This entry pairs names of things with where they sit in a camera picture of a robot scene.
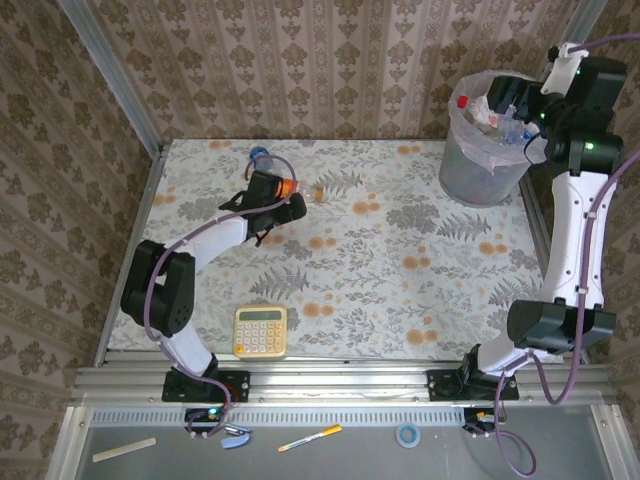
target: plastic bag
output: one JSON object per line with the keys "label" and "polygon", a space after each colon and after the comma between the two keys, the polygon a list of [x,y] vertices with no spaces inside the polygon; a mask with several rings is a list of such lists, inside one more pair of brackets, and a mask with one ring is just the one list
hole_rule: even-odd
{"label": "plastic bag", "polygon": [[[504,145],[482,133],[477,127],[464,118],[464,110],[457,105],[460,95],[477,98],[486,95],[493,79],[499,75],[510,75],[531,80],[521,73],[509,71],[487,70],[460,79],[449,99],[449,117],[451,131],[456,142],[467,158],[493,172],[494,167],[529,163],[525,158],[522,144]],[[545,161],[544,148],[547,141],[536,138],[527,148],[527,156],[533,163]]]}

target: gray floor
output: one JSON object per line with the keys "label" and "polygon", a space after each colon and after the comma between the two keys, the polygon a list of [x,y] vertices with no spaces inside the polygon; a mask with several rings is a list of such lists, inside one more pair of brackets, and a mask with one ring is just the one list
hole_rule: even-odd
{"label": "gray floor", "polygon": [[[538,457],[544,480],[610,479],[611,474],[588,407],[512,408],[508,429],[523,435]],[[414,449],[403,449],[395,429],[349,428],[284,453],[277,447],[318,428],[256,428],[251,442],[224,451],[220,438],[191,440],[182,428],[90,429],[78,479],[510,479],[495,439],[459,428],[422,428]],[[93,463],[104,450],[156,437],[158,444]],[[529,466],[526,452],[506,440],[514,459]]]}

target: floral tablecloth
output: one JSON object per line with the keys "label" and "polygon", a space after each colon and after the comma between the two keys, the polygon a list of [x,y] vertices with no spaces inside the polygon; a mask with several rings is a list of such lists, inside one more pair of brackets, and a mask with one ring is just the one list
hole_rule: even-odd
{"label": "floral tablecloth", "polygon": [[[239,306],[283,303],[290,354],[454,360],[499,333],[514,299],[535,297],[542,277],[519,193],[488,209],[454,202],[438,183],[439,141],[176,140],[144,238],[217,215],[246,186],[256,145],[322,185],[326,202],[200,272],[192,321],[212,351],[231,352]],[[154,348],[122,312],[109,347]]]}

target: wooden stick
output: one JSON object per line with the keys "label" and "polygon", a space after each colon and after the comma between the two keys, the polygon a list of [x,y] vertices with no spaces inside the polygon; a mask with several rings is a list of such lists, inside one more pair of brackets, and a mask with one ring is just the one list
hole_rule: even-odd
{"label": "wooden stick", "polygon": [[155,438],[147,438],[146,440],[142,440],[140,442],[131,443],[129,445],[124,445],[118,448],[113,448],[105,452],[96,453],[93,456],[93,463],[101,462],[102,460],[107,460],[113,457],[118,457],[120,455],[124,455],[125,453],[135,452],[136,450],[140,450],[141,448],[152,447],[155,444],[156,444]]}

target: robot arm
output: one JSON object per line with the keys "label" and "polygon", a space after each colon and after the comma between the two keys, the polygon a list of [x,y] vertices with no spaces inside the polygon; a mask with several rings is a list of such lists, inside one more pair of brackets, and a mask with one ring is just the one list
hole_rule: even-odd
{"label": "robot arm", "polygon": [[[220,207],[235,214],[211,219],[182,237],[183,240],[167,242],[167,245],[179,242],[182,245],[166,257],[160,276],[154,279],[150,326],[160,333],[161,348],[196,377],[215,377],[217,360],[202,344],[190,322],[195,276],[226,250],[253,237],[259,245],[273,228],[305,216],[306,206],[300,194],[294,193],[285,203],[279,198],[281,182],[283,179],[276,175],[253,172],[247,190]],[[164,245],[145,240],[134,254],[120,306],[140,326],[144,326],[144,301],[152,272],[165,252]]]}
{"label": "robot arm", "polygon": [[[430,384],[445,386],[430,389],[433,400],[451,399],[450,392],[458,390],[458,399],[491,400],[502,373],[513,375],[532,361],[530,353],[543,358],[572,351],[582,295],[582,347],[611,335],[615,327],[615,315],[602,309],[600,282],[606,216],[615,183],[597,214],[589,211],[620,166],[622,140],[607,133],[607,127],[626,78],[626,65],[589,57],[585,50],[571,52],[574,46],[552,49],[554,66],[544,83],[499,76],[487,94],[492,110],[504,114],[514,105],[514,118],[535,123],[540,136],[547,139],[545,156],[554,173],[555,204],[549,268],[537,301],[516,300],[511,305],[506,331],[473,347],[455,373],[428,372]],[[583,258],[588,220],[594,222],[593,233],[589,258]],[[589,272],[581,285],[584,262]]]}

